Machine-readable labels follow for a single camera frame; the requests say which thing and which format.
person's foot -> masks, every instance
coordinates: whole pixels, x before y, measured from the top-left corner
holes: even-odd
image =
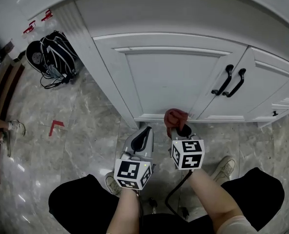
[[[116,183],[114,179],[114,173],[110,172],[107,175],[105,175],[105,184],[108,188],[108,190],[115,196],[120,196],[122,189],[121,187]]]
[[[219,185],[222,185],[227,181],[236,179],[236,164],[236,159],[234,157],[224,157],[221,162],[219,162],[215,172],[211,175],[211,178]]]
[[[17,119],[8,122],[10,131],[13,131],[21,136],[25,135],[25,126],[22,123],[20,123]]]
[[[10,135],[8,132],[2,133],[2,139],[0,140],[0,145],[7,152],[8,157],[10,157],[11,156]]]

red tape marking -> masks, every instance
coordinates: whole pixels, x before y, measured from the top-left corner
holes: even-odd
[[[52,125],[51,125],[51,129],[50,129],[49,136],[52,136],[52,131],[53,131],[53,128],[54,128],[55,125],[64,127],[63,122],[57,121],[57,120],[53,120],[53,121],[52,121]]]

white sleeve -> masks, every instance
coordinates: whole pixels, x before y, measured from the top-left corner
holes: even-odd
[[[228,219],[218,229],[217,234],[257,234],[250,222],[244,216],[234,216]]]

white marker cube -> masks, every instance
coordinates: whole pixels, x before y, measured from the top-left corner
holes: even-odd
[[[120,187],[142,190],[152,175],[151,163],[130,159],[115,161],[114,179]]]
[[[203,140],[173,140],[172,158],[179,170],[201,168],[205,154]]]

person's left arm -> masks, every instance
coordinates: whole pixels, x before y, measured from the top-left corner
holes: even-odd
[[[139,233],[139,203],[138,197],[131,189],[122,189],[122,194],[107,228],[109,234]]]

